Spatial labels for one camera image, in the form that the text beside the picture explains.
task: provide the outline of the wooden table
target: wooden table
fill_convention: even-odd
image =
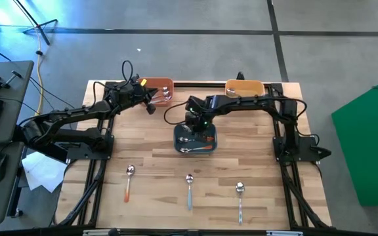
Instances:
[[[93,82],[87,85],[85,105],[93,102]],[[298,83],[283,83],[283,92],[285,96],[301,98]],[[102,94],[103,88],[97,86],[98,100]],[[224,94],[224,89],[176,88],[173,103],[184,102],[189,95],[205,98],[213,94]],[[163,120],[165,109],[157,108],[153,115],[148,115],[145,107],[138,105],[115,117],[115,145],[104,177],[97,228],[289,229],[269,114],[237,111],[216,117],[218,148],[210,155],[183,156],[173,148],[174,126]],[[183,120],[184,108],[170,110],[167,118],[170,122]],[[85,130],[96,123],[80,122],[77,128]],[[310,133],[306,114],[299,118],[299,130]],[[82,196],[88,165],[86,160],[76,161],[66,173],[56,211],[58,220],[63,220]],[[128,165],[134,165],[136,172],[131,180],[130,200],[124,203]],[[318,169],[310,163],[299,163],[299,172],[305,199],[330,225]],[[194,176],[192,210],[186,205],[187,174]],[[237,182],[245,184],[242,226],[238,225]],[[293,204],[297,222],[301,223],[298,204]]]

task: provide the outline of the spoon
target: spoon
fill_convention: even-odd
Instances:
[[[167,102],[167,101],[170,100],[170,99],[171,99],[171,96],[167,96],[167,97],[165,97],[164,99],[156,100],[156,101],[154,101],[154,102],[150,102],[150,104],[156,104],[156,103],[158,103],[158,102]]]
[[[182,128],[186,131],[186,132],[191,132],[192,130],[189,128],[189,126],[187,125],[181,125]]]
[[[181,152],[181,153],[188,153],[190,151],[195,151],[195,150],[209,150],[209,149],[213,149],[213,146],[208,145],[208,146],[205,146],[205,147],[197,147],[197,148],[192,148],[192,149],[180,148],[178,151]]]
[[[178,142],[183,143],[183,144],[187,142],[191,142],[191,141],[195,141],[195,140],[190,140],[189,138],[185,138],[185,137],[178,138]]]
[[[227,95],[230,95],[230,96],[239,96],[238,94],[236,94],[236,91],[233,88],[228,88],[227,89]]]
[[[188,174],[186,176],[186,181],[189,184],[189,192],[188,192],[188,210],[192,209],[192,190],[190,189],[190,186],[192,185],[192,182],[194,181],[194,177],[191,174]]]
[[[129,202],[129,185],[131,184],[131,177],[135,173],[135,167],[133,165],[129,165],[126,169],[126,174],[128,175],[128,184],[126,186],[126,192],[125,192],[125,201],[126,203]]]
[[[243,215],[242,215],[242,193],[244,192],[244,184],[238,182],[236,184],[236,191],[239,194],[239,226],[243,223]]]

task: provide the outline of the floor tile line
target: floor tile line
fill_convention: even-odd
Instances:
[[[0,32],[23,32],[27,26],[0,25]],[[94,29],[51,28],[45,33],[71,34],[194,34],[194,35],[279,35],[279,36],[328,36],[328,37],[378,37],[378,31],[301,31],[301,30],[256,30],[256,29]]]
[[[285,66],[285,61],[284,61],[284,54],[282,52],[280,34],[278,33],[278,24],[276,22],[274,4],[272,3],[272,0],[266,0],[266,2],[268,3],[270,24],[272,27],[272,31],[274,32],[273,36],[274,36],[274,42],[275,42],[276,59],[278,61],[278,67],[280,69],[281,80],[282,82],[289,82],[287,68]]]

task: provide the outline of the gray floor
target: gray floor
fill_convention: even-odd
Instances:
[[[174,30],[271,30],[265,0],[73,0],[23,1],[37,20],[58,18],[64,28]],[[280,30],[378,31],[378,0],[274,0]],[[11,1],[0,1],[0,24],[28,26]],[[248,79],[281,81],[271,35],[50,34],[41,74],[46,89],[78,106],[89,79],[120,79],[120,63],[135,72],[176,80]],[[378,233],[378,206],[359,205],[330,114],[378,83],[378,37],[281,37],[288,78],[300,82],[309,105],[310,127],[333,151],[322,161],[331,220],[339,229]],[[35,60],[33,34],[0,33],[0,52],[12,60]],[[28,89],[25,102],[37,106]],[[64,105],[50,98],[51,103]],[[20,118],[33,113],[23,108]],[[25,191],[25,215],[6,219],[2,229],[45,227],[57,191]]]

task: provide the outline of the spoon handle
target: spoon handle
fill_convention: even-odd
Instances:
[[[239,226],[243,223],[243,215],[242,215],[242,198],[239,197]]]
[[[131,177],[128,178],[128,184],[126,185],[125,199],[124,202],[129,202],[129,185],[131,183]]]
[[[192,190],[190,189],[189,186],[189,191],[188,191],[188,210],[192,209]]]

